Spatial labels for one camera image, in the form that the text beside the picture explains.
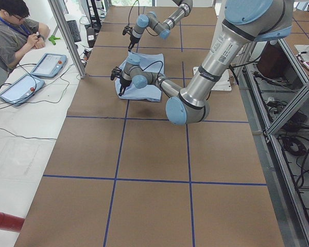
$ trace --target red cylinder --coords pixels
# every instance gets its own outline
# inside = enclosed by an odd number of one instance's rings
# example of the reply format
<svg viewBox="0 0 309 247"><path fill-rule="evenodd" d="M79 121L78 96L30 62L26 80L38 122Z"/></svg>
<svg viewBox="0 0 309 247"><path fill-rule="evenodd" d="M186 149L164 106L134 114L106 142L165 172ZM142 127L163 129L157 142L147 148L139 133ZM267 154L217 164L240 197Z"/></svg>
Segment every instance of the red cylinder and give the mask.
<svg viewBox="0 0 309 247"><path fill-rule="evenodd" d="M0 230L19 233L23 223L24 219L21 217L0 212Z"/></svg>

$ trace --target gray shirt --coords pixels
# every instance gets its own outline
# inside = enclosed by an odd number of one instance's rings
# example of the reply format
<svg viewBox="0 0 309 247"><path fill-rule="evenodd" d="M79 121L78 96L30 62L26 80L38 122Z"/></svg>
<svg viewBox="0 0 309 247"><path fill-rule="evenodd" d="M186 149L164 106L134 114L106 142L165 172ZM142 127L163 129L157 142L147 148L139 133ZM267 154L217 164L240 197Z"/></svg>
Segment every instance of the gray shirt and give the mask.
<svg viewBox="0 0 309 247"><path fill-rule="evenodd" d="M23 25L31 34L39 29L39 22L31 19L25 19ZM26 34L20 25L11 24L11 26ZM9 68L8 64L15 60L15 52L20 50L26 42L27 34L24 36L0 21L0 67L8 72L11 71L12 68Z"/></svg>

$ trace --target hand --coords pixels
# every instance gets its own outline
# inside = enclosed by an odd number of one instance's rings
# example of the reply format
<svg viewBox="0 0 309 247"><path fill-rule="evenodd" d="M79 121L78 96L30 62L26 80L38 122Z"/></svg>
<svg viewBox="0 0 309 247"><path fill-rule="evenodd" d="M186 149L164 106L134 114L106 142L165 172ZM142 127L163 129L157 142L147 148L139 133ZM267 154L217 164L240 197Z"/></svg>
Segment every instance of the hand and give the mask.
<svg viewBox="0 0 309 247"><path fill-rule="evenodd" d="M36 49L41 49L41 48L43 48L45 46L46 46L46 44L45 44L44 40L41 37L38 38L38 41L35 43L35 48Z"/></svg>
<svg viewBox="0 0 309 247"><path fill-rule="evenodd" d="M38 36L36 34L31 34L27 38L27 44L32 48L38 42Z"/></svg>

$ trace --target folded towel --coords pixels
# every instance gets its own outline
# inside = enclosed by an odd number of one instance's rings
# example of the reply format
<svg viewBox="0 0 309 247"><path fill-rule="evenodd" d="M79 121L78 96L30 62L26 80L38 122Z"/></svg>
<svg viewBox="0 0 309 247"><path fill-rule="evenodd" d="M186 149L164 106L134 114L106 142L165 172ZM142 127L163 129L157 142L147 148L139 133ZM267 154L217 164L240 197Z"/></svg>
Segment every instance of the folded towel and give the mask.
<svg viewBox="0 0 309 247"><path fill-rule="evenodd" d="M140 67L141 68L145 68L151 63L156 62L156 61L162 61L164 64L164 55L162 54L147 55L147 54L141 54L141 53L135 53L135 52L133 52L133 54L140 56L140 59L141 59ZM119 66L119 68L124 69L126 60L127 59L124 60L124 62ZM149 68L147 68L144 71L154 72L154 73L160 72L164 74L164 65L162 66L160 62L157 62L151 65ZM118 95L120 91L120 80L119 79L115 81L115 89ZM118 96L118 97L120 99L134 99L134 100L147 99L149 101L159 102L161 100L161 91L159 88L157 88L154 85L147 85L146 87L142 89L137 89L132 83L126 89L125 93L122 96Z"/></svg>

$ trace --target white table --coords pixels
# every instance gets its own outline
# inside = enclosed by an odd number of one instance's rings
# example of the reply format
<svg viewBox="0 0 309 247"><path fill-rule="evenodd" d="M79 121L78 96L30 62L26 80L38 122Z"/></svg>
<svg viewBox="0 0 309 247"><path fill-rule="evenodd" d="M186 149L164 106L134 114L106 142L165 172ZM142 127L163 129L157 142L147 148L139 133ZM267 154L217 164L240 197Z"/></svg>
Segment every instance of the white table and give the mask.
<svg viewBox="0 0 309 247"><path fill-rule="evenodd" d="M73 18L70 15L66 16L67 20ZM55 20L52 20L49 26L51 35L56 27ZM80 36L82 41L77 44L78 53L82 54L83 46L88 46L86 31L82 25ZM20 64L37 63L46 52L67 55L66 65L60 73L53 79L45 79L46 87L38 91L28 102L57 102L63 95L62 99L58 103L25 103L19 107L9 106L1 109L0 128L25 137L58 137L80 78L75 66L72 66L62 77L68 82L62 79L54 81L73 64L59 30L56 37L61 37L61 40L57 40L55 46L46 40L45 48L30 51ZM29 72L32 68L33 66L25 66ZM24 74L25 70L16 68L6 83L14 83ZM7 104L0 100L0 108L5 106ZM0 130L0 211L26 217L54 145L55 140L25 139ZM14 246L17 237L18 233L0 230L0 247Z"/></svg>

